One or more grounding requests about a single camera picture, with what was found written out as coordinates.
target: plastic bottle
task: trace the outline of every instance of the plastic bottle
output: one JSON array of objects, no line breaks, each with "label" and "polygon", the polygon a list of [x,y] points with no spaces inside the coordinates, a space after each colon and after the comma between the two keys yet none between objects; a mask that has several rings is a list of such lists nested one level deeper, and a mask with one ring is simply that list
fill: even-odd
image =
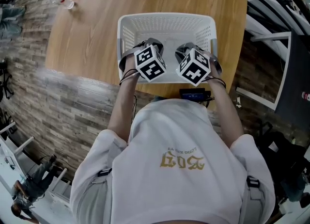
[{"label": "plastic bottle", "polygon": [[50,2],[55,5],[61,5],[66,9],[72,9],[74,6],[73,0],[50,0]]}]

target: wood floor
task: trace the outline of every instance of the wood floor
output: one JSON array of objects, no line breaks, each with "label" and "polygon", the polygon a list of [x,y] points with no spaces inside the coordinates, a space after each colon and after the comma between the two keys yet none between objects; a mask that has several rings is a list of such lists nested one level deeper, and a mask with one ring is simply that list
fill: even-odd
[{"label": "wood floor", "polygon": [[[15,5],[27,6],[21,21],[23,33],[11,42],[7,38],[0,41],[0,58],[8,61],[13,76],[10,88],[15,94],[3,99],[0,107],[17,123],[14,141],[20,144],[34,136],[34,142],[26,148],[29,156],[38,160],[56,154],[69,169],[67,178],[72,179],[98,133],[107,127],[119,87],[46,70],[48,38],[57,7],[47,0],[15,0]],[[260,45],[248,40],[246,35],[234,85],[273,99],[281,79],[279,59],[272,53],[260,54]],[[236,101],[234,87],[230,96]],[[154,98],[141,92],[137,97],[137,111]],[[238,112],[247,133],[256,135],[260,118],[272,122],[288,139],[296,137],[297,144],[308,145],[309,134],[280,120],[267,107],[245,97],[241,97],[241,104]],[[210,112],[210,116],[219,131],[216,113]]]}]

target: white t-shirt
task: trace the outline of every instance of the white t-shirt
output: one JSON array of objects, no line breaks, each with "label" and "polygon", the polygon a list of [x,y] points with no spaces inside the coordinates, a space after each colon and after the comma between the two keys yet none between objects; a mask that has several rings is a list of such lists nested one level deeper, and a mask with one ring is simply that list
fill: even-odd
[{"label": "white t-shirt", "polygon": [[[111,131],[99,136],[96,153],[98,142],[124,143]],[[213,130],[204,106],[180,99],[150,103],[135,117],[129,141],[113,161],[112,224],[238,224],[247,175],[266,187],[263,220],[271,215],[273,182],[253,137],[243,135],[229,149]],[[247,171],[239,160],[245,161]],[[91,169],[84,166],[79,173],[86,178]]]}]

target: shoe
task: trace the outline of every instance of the shoe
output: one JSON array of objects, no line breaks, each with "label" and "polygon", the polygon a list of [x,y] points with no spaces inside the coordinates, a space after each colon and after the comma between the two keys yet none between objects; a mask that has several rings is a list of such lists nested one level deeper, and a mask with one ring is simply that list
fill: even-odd
[{"label": "shoe", "polygon": [[54,163],[56,159],[57,159],[56,155],[52,155],[52,157],[50,157],[49,159],[49,162]]}]

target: wooden table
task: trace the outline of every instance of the wooden table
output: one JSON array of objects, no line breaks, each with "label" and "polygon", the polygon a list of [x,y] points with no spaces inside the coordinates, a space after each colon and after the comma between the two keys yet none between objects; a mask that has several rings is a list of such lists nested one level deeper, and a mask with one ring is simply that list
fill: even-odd
[{"label": "wooden table", "polygon": [[[227,91],[239,60],[246,25],[247,0],[75,0],[59,8],[51,31],[46,67],[67,74],[118,84],[117,21],[123,15],[180,12],[211,16],[217,27],[218,57]],[[179,97],[190,84],[140,84],[137,90]]]}]

